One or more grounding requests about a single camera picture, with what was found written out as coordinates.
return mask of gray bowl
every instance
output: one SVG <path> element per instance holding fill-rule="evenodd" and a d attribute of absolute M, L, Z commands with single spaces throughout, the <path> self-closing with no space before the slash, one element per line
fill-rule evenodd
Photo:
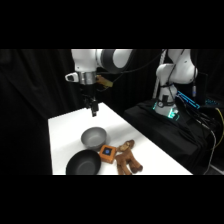
<path fill-rule="evenodd" d="M 82 134 L 81 141 L 87 149 L 100 151 L 106 144 L 107 132 L 103 128 L 90 128 Z"/>

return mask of black bowl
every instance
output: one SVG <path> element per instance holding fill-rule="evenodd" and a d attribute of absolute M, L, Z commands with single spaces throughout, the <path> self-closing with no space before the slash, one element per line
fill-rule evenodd
<path fill-rule="evenodd" d="M 101 168 L 101 158 L 93 150 L 84 150 L 77 153 L 69 161 L 66 175 L 97 175 Z"/>

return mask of table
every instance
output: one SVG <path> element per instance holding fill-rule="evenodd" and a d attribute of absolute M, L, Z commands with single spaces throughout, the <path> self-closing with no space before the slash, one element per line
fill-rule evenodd
<path fill-rule="evenodd" d="M 85 150 L 81 142 L 82 133 L 91 127 L 104 128 L 108 134 L 107 144 L 118 147 L 125 141 L 135 140 L 132 152 L 143 165 L 143 172 L 136 175 L 191 175 L 158 146 L 128 124 L 105 104 L 99 104 L 97 117 L 91 111 L 78 110 L 49 119 L 53 175 L 65 175 L 69 160 L 79 151 Z M 118 175 L 116 161 L 102 163 L 99 175 Z"/>

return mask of brown stuffed toy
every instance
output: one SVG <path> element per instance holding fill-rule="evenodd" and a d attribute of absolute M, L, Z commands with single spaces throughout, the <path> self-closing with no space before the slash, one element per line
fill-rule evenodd
<path fill-rule="evenodd" d="M 117 148 L 117 152 L 123 152 L 123 154 L 115 157 L 117 160 L 117 169 L 119 175 L 132 175 L 132 173 L 136 174 L 138 171 L 143 170 L 143 166 L 135 159 L 133 156 L 131 149 L 134 147 L 135 142 L 133 140 L 127 141 L 124 145 Z M 127 168 L 127 164 L 129 164 L 132 173 Z"/>

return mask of bowl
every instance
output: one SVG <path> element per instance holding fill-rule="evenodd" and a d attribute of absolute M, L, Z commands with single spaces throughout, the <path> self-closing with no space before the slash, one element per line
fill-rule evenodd
<path fill-rule="evenodd" d="M 97 175 L 101 168 L 101 158 L 93 150 L 84 150 L 74 155 L 66 167 L 66 175 Z"/>
<path fill-rule="evenodd" d="M 107 132 L 103 128 L 94 127 L 86 130 L 81 137 L 83 145 L 87 149 L 100 151 L 106 144 Z"/>

